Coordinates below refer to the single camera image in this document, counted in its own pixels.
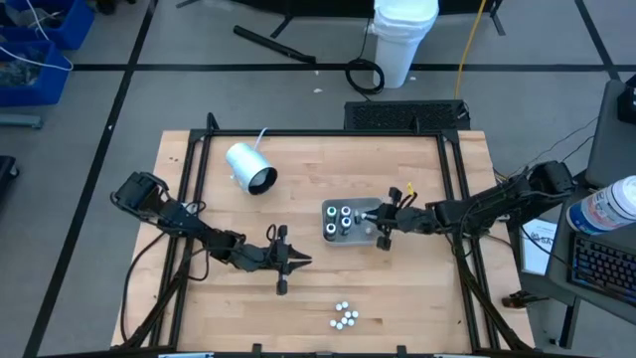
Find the gray tray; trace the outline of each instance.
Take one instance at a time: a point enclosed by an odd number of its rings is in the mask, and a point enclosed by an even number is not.
[[[322,203],[322,237],[325,242],[332,246],[345,247],[345,246],[372,246],[376,243],[376,239],[380,236],[381,232],[376,228],[373,223],[366,220],[361,220],[359,224],[355,223],[354,215],[356,212],[364,213],[373,209],[377,209],[382,204],[382,200],[379,198],[354,198],[354,199],[333,199],[325,200]],[[352,225],[349,229],[349,234],[342,235],[342,226],[340,220],[340,208],[348,206],[351,208],[351,220]],[[338,210],[336,215],[336,234],[332,237],[327,236],[325,227],[329,221],[327,218],[327,208],[335,207]],[[367,234],[367,228],[371,229],[371,233]]]

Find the white paper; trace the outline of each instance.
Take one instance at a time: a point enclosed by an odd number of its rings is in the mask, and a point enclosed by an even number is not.
[[[536,244],[539,244],[549,253],[553,250],[553,242],[555,241],[555,235],[557,234],[557,224],[545,222],[543,220],[534,219],[526,225],[524,229],[534,239]],[[537,247],[537,245],[531,243],[530,239],[522,231],[522,250],[523,250],[523,266],[522,271],[527,273],[534,273],[544,275],[548,269],[548,261],[550,256]]]

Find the white bucket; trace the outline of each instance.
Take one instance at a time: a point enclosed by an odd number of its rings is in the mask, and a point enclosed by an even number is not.
[[[417,47],[432,28],[439,5],[437,0],[376,1],[373,32],[378,35],[376,64],[385,73],[385,87],[404,84]],[[374,73],[374,84],[380,77]]]

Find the white lid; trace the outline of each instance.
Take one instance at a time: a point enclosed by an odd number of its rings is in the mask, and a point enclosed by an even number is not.
[[[620,208],[636,219],[636,175],[614,183],[612,193]]]
[[[437,17],[437,0],[376,0],[376,11],[389,20],[425,22]]]

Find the spray can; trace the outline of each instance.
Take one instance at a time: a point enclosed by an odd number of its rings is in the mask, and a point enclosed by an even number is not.
[[[636,223],[636,175],[590,194],[565,212],[578,232],[600,235]]]

